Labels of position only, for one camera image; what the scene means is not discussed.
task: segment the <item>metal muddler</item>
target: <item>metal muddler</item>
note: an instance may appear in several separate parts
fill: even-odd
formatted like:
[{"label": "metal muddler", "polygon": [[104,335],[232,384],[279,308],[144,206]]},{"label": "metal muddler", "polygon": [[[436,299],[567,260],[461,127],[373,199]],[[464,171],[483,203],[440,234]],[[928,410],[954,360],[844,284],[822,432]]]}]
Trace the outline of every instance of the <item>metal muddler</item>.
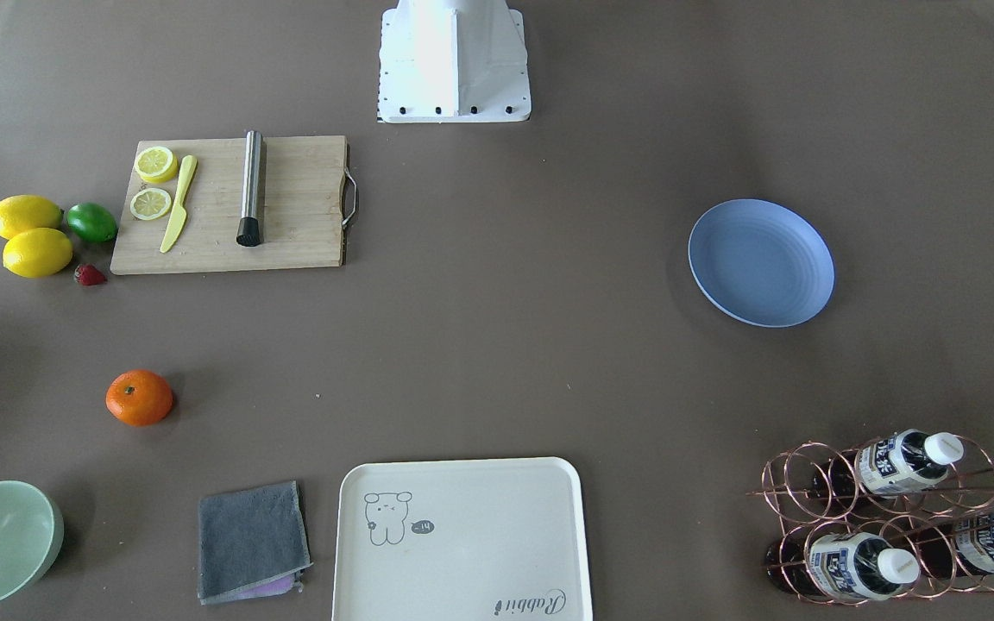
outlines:
[{"label": "metal muddler", "polygon": [[240,208],[240,228],[236,243],[253,247],[263,241],[260,236],[260,215],[263,211],[263,135],[248,132],[244,150],[244,194]]}]

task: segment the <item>bottle label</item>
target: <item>bottle label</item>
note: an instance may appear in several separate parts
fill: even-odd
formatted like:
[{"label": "bottle label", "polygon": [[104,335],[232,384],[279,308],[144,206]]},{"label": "bottle label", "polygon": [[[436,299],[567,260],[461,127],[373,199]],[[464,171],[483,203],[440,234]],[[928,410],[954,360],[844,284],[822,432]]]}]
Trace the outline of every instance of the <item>bottle label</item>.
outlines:
[{"label": "bottle label", "polygon": [[872,538],[868,533],[857,535],[825,535],[812,542],[808,550],[808,569],[815,584],[832,599],[857,604],[861,600],[884,600],[889,596],[873,593],[861,583],[853,556],[863,540]]},{"label": "bottle label", "polygon": [[954,543],[963,559],[994,574],[994,511],[961,520]]},{"label": "bottle label", "polygon": [[915,429],[908,429],[861,449],[857,455],[857,474],[866,490],[895,496],[926,490],[941,480],[920,476],[904,459],[903,439],[915,432]]}]

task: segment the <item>bear drawing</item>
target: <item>bear drawing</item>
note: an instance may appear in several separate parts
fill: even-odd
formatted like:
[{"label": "bear drawing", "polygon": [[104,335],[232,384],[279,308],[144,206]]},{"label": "bear drawing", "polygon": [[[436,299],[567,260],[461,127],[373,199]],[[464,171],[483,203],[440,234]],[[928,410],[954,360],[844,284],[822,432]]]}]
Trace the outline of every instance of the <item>bear drawing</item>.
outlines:
[{"label": "bear drawing", "polygon": [[375,546],[401,543],[406,538],[406,516],[409,515],[410,492],[384,492],[367,494],[367,528],[370,542]]}]

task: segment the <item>lime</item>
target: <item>lime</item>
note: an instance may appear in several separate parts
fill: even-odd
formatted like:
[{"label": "lime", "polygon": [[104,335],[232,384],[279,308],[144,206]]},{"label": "lime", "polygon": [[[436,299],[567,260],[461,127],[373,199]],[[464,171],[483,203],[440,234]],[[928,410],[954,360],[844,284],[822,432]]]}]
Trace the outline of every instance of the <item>lime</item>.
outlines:
[{"label": "lime", "polygon": [[133,169],[146,184],[162,184],[174,178],[179,161],[167,147],[148,147],[137,154]]},{"label": "lime", "polygon": [[27,279],[63,270],[72,262],[72,243],[59,229],[29,229],[3,248],[3,267]]},{"label": "lime", "polygon": [[129,200],[129,212],[137,220],[154,220],[171,209],[171,194],[163,188],[145,188]]},{"label": "lime", "polygon": [[63,211],[51,200],[21,194],[0,201],[0,237],[12,239],[28,229],[59,227]]},{"label": "lime", "polygon": [[67,210],[67,227],[85,242],[108,242],[117,236],[117,221],[96,202],[83,202]]}]

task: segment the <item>orange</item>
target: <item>orange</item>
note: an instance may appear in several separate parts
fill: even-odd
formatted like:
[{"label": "orange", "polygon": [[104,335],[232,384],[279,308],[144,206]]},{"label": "orange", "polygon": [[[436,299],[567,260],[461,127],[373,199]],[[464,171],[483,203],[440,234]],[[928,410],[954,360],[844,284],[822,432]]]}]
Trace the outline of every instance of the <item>orange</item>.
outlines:
[{"label": "orange", "polygon": [[146,369],[126,371],[106,390],[106,409],[117,420],[143,427],[163,420],[174,404],[171,386]]}]

